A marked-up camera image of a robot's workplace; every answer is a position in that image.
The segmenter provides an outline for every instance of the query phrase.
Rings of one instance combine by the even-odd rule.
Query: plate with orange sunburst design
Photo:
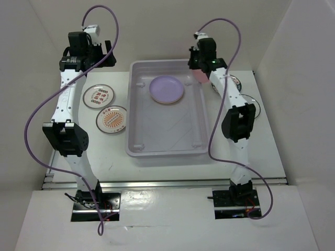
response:
[[[96,126],[105,133],[117,133],[126,128],[127,111],[122,106],[109,106],[99,112]]]

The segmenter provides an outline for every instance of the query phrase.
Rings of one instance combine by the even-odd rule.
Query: gray plastic tub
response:
[[[201,84],[187,60],[137,61],[130,66],[126,152],[131,157],[183,156],[207,153],[208,119]],[[149,85],[162,75],[184,84],[183,97],[173,104],[151,98]]]

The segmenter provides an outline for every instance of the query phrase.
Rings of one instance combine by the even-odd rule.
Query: robotic arm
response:
[[[201,69],[214,84],[220,96],[224,95],[227,78],[227,97],[224,108],[227,111],[221,129],[229,142],[232,160],[249,164],[248,139],[253,129],[255,106],[248,104],[240,95],[233,80],[226,76],[227,65],[216,57],[216,43],[205,33],[195,33],[196,46],[190,48],[191,57],[188,62],[191,70]],[[230,192],[236,202],[245,201],[252,192],[252,181],[247,169],[236,165],[230,177]]]
[[[64,50],[59,62],[61,70],[61,88],[75,77],[81,75],[105,55],[102,44],[98,40],[100,28],[98,25],[83,27],[81,32],[70,32],[70,46]],[[107,51],[111,50],[110,41],[105,41]],[[113,53],[99,67],[112,67],[116,63]],[[87,158],[88,134],[79,126],[78,111],[80,97],[86,77],[83,76],[61,93],[51,122],[43,124],[43,132],[52,147],[59,151],[70,165],[73,172],[82,175],[95,196],[101,200],[102,189],[94,176]],[[91,201],[91,195],[83,180],[76,177],[79,202]]]

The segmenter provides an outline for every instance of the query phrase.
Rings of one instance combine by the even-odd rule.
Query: cable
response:
[[[212,142],[213,142],[213,137],[214,137],[216,128],[217,128],[217,126],[218,126],[218,123],[219,123],[219,120],[220,120],[220,116],[221,116],[222,110],[223,110],[223,108],[224,108],[224,103],[225,103],[226,93],[227,93],[227,75],[228,75],[228,71],[229,71],[229,69],[230,69],[230,67],[231,67],[231,64],[232,64],[233,61],[235,60],[235,58],[236,58],[236,56],[237,56],[237,54],[238,54],[238,52],[239,52],[239,50],[240,50],[240,47],[241,47],[241,32],[240,32],[240,29],[239,29],[239,27],[237,27],[237,25],[236,25],[233,21],[231,21],[231,20],[229,20],[229,19],[227,19],[227,18],[215,18],[215,19],[212,19],[212,20],[208,21],[207,23],[205,23],[205,24],[198,30],[198,32],[200,32],[202,29],[204,29],[207,25],[211,24],[212,22],[214,22],[214,21],[219,21],[219,20],[228,22],[228,23],[230,23],[231,25],[233,25],[233,26],[235,27],[235,29],[236,29],[236,31],[237,31],[237,33],[238,33],[239,42],[238,42],[238,45],[237,45],[237,49],[236,49],[234,55],[232,56],[232,58],[231,58],[231,60],[230,60],[230,62],[229,62],[229,64],[228,64],[228,66],[227,66],[227,69],[226,69],[224,95],[223,95],[223,97],[222,97],[222,102],[221,102],[221,105],[220,105],[220,109],[219,109],[218,117],[216,118],[216,121],[215,121],[215,125],[214,125],[214,128],[213,128],[213,131],[212,131],[212,133],[211,133],[211,135],[210,135],[210,139],[209,139],[209,143],[208,143],[208,155],[209,155],[209,157],[210,157],[211,159],[213,159],[213,160],[215,160],[215,161],[218,161],[218,162],[224,162],[224,163],[230,163],[230,164],[235,164],[235,165],[242,166],[242,167],[246,168],[247,170],[249,170],[249,171],[253,172],[254,174],[256,174],[256,175],[257,175],[257,176],[264,182],[264,184],[266,185],[267,189],[269,190],[270,197],[271,197],[271,203],[270,203],[270,207],[269,207],[269,209],[267,210],[267,212],[266,212],[263,216],[260,216],[260,217],[251,217],[251,216],[250,216],[250,212],[252,212],[252,211],[249,211],[248,214],[247,214],[247,216],[248,216],[249,218],[251,218],[251,219],[253,219],[253,220],[259,220],[259,219],[262,219],[262,218],[266,217],[266,216],[271,212],[272,207],[273,207],[273,195],[272,195],[272,191],[271,191],[270,186],[269,186],[268,183],[266,182],[266,180],[265,180],[265,179],[264,179],[264,178],[263,178],[263,177],[262,177],[256,170],[252,169],[251,167],[246,166],[245,164],[242,164],[242,163],[239,163],[239,162],[236,162],[236,161],[229,161],[229,160],[225,160],[225,159],[215,158],[215,157],[212,156],[211,151],[210,151],[210,150],[211,150],[211,144],[212,144]]]
[[[114,40],[114,43],[113,43],[113,46],[111,47],[110,51],[99,61],[97,62],[95,65],[93,65],[91,68],[89,68],[88,70],[86,70],[85,72],[83,72],[81,75],[75,77],[74,79],[72,79],[67,85],[65,85],[64,87],[62,87],[60,90],[58,90],[57,92],[55,92],[54,94],[52,94],[49,98],[47,98],[45,101],[43,101],[33,112],[32,114],[30,115],[30,117],[28,118],[27,120],[27,123],[25,125],[25,130],[24,130],[24,139],[25,139],[25,145],[26,145],[26,148],[27,148],[27,151],[28,153],[30,154],[30,156],[38,163],[40,164],[41,166],[45,167],[45,168],[49,168],[53,171],[59,171],[59,172],[63,172],[63,173],[67,173],[67,174],[72,174],[72,175],[75,175],[77,177],[80,177],[82,179],[82,181],[85,183],[85,185],[87,186],[89,192],[90,192],[90,195],[92,196],[92,199],[93,199],[93,202],[94,202],[94,205],[95,205],[95,208],[97,210],[97,213],[99,215],[99,219],[100,219],[100,224],[98,226],[98,235],[102,236],[104,234],[104,218],[102,217],[102,214],[99,210],[99,206],[98,206],[98,203],[96,201],[96,198],[95,198],[95,195],[94,193],[92,192],[92,189],[91,187],[89,186],[89,184],[87,183],[87,181],[85,180],[84,177],[82,177],[80,174],[78,173],[75,173],[75,172],[72,172],[72,171],[68,171],[68,170],[62,170],[62,169],[59,169],[59,168],[55,168],[55,167],[51,167],[45,163],[43,163],[41,160],[39,160],[35,154],[32,152],[31,148],[30,148],[30,145],[29,145],[29,142],[28,142],[28,129],[29,129],[29,125],[33,119],[33,117],[36,115],[36,113],[47,103],[49,102],[50,100],[52,100],[54,97],[58,96],[59,94],[61,94],[64,90],[66,90],[70,85],[72,85],[74,82],[76,82],[79,78],[85,76],[88,72],[90,72],[91,70],[93,70],[95,67],[99,66],[101,63],[103,63],[112,53],[113,49],[115,48],[115,45],[117,43],[117,40],[118,40],[118,37],[119,37],[119,23],[117,21],[117,18],[114,14],[114,12],[108,8],[107,6],[104,6],[104,5],[95,5],[95,6],[92,6],[91,8],[89,8],[87,10],[87,12],[85,13],[84,15],[84,18],[83,18],[83,21],[82,21],[82,26],[84,26],[84,23],[85,23],[85,19],[87,17],[87,15],[91,12],[91,10],[95,9],[95,8],[103,8],[103,9],[106,9],[108,10],[111,15],[113,16],[114,20],[115,20],[115,25],[116,25],[116,34],[115,34],[115,40]]]

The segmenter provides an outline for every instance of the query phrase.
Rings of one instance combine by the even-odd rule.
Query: white plate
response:
[[[109,106],[99,112],[96,126],[105,133],[117,133],[126,128],[127,111],[121,106]]]
[[[108,85],[94,85],[83,95],[84,104],[90,108],[103,108],[114,99],[114,91]]]

